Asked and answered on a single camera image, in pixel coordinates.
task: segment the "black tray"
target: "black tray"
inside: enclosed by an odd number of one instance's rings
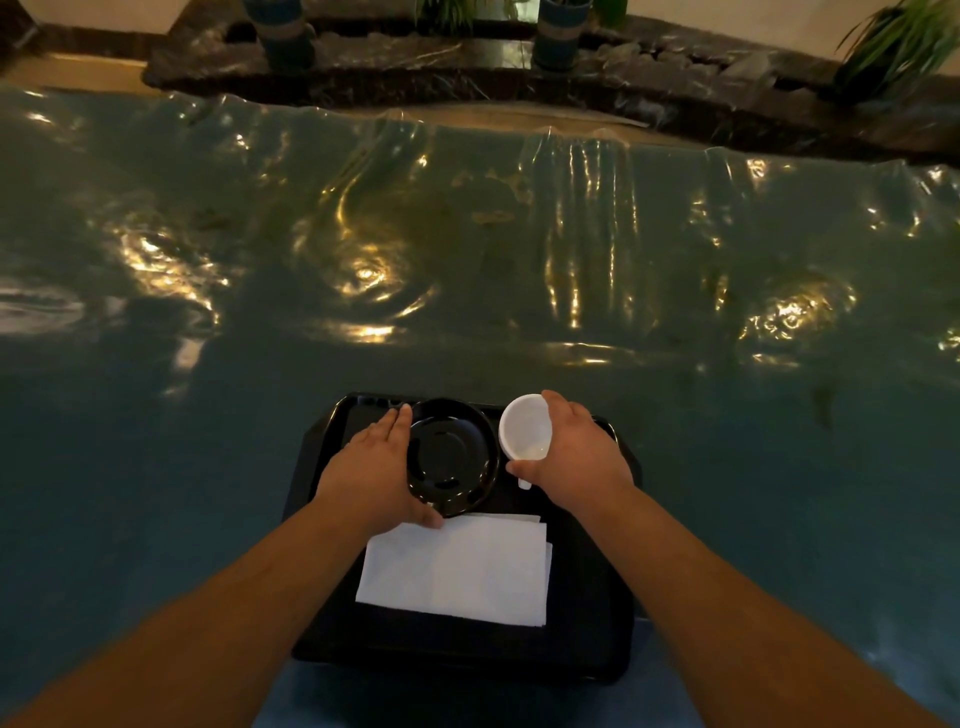
[[[283,519],[306,505],[327,462],[389,407],[416,398],[347,395],[303,436]],[[496,431],[504,407],[474,404]],[[606,420],[595,417],[641,484],[640,465]],[[634,598],[587,532],[539,488],[522,491],[501,464],[484,513],[531,513],[553,544],[545,627],[518,627],[407,612],[355,601],[364,554],[356,560],[294,647],[308,662],[359,667],[458,668],[508,679],[612,682],[630,662]]]

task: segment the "right hand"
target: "right hand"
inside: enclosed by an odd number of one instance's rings
[[[553,435],[542,460],[514,460],[507,473],[539,485],[561,508],[581,518],[591,506],[634,487],[630,466],[613,438],[593,421],[586,407],[549,389]]]

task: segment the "white cup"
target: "white cup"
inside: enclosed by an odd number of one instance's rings
[[[510,402],[500,417],[497,434],[500,447],[511,460],[542,460],[546,457],[553,425],[543,396],[523,395]],[[520,488],[530,490],[530,483],[517,480]]]

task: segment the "green leaves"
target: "green leaves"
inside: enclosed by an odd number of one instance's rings
[[[839,85],[872,66],[885,66],[884,86],[916,81],[940,68],[960,45],[952,0],[900,0],[854,26],[837,48],[861,26],[844,58],[844,73],[837,74]]]

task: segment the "ripple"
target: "ripple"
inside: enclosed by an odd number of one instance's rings
[[[0,336],[60,333],[80,322],[85,309],[64,288],[0,279]]]

